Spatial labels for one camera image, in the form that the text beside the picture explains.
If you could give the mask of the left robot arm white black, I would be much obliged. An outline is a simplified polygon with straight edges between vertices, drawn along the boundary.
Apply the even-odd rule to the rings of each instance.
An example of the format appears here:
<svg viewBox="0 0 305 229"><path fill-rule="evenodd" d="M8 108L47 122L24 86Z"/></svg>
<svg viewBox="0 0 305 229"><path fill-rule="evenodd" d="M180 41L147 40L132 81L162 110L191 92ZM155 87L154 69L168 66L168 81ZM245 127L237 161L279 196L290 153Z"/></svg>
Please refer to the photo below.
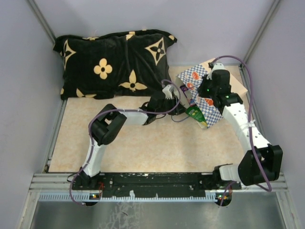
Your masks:
<svg viewBox="0 0 305 229"><path fill-rule="evenodd" d="M138 109L118 109L107 104L89 123L90 145L85 162L72 180L74 189L94 189L99 184L100 166L107 145L125 125L149 125L158 115L173 114L180 92L157 92Z"/></svg>

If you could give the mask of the green Fox's candy bag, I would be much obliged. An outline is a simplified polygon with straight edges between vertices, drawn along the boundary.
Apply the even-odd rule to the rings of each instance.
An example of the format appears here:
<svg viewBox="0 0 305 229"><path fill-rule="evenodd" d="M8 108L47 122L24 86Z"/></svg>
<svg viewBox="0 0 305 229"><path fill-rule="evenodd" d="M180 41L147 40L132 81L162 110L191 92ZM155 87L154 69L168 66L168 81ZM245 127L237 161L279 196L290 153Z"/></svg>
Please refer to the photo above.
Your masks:
<svg viewBox="0 0 305 229"><path fill-rule="evenodd" d="M186 114L191 117L192 119L194 119L197 124L202 128L202 129L206 129L207 128L207 122L205 120L205 117L203 115L203 113L201 112L201 110L199 109L199 107L197 106L190 106L186 109Z"/></svg>

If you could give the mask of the blue checkered paper bag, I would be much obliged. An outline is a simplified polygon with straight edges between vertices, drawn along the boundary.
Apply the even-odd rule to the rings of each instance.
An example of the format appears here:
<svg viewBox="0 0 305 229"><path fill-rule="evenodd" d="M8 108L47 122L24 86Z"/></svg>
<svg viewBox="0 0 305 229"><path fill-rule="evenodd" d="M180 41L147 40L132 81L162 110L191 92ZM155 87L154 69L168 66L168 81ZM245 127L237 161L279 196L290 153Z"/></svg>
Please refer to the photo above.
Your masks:
<svg viewBox="0 0 305 229"><path fill-rule="evenodd" d="M202 98L198 95L202 77L210 74L209 62L220 62L219 58L211 59L205 63L198 64L178 74L177 79L191 92L194 103L203 113L207 122L207 128L212 127L221 119L227 120L236 130L245 130L251 124L248 121L247 111L242 100L242 94L247 90L243 86L234 86L237 80L230 73L231 93L214 98Z"/></svg>

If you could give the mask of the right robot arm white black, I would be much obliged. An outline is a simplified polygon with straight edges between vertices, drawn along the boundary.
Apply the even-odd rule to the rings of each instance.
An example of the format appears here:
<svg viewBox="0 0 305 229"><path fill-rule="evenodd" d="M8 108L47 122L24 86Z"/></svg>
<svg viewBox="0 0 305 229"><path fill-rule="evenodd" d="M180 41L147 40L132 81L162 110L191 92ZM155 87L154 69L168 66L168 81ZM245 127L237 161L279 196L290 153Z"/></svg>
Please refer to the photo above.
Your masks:
<svg viewBox="0 0 305 229"><path fill-rule="evenodd" d="M241 182L245 186L269 185L271 181L276 181L280 176L283 151L260 133L239 94L231 91L229 71L213 68L203 76L198 92L200 97L212 99L214 106L233 127L244 151L239 164L216 167L213 184L222 189L230 181Z"/></svg>

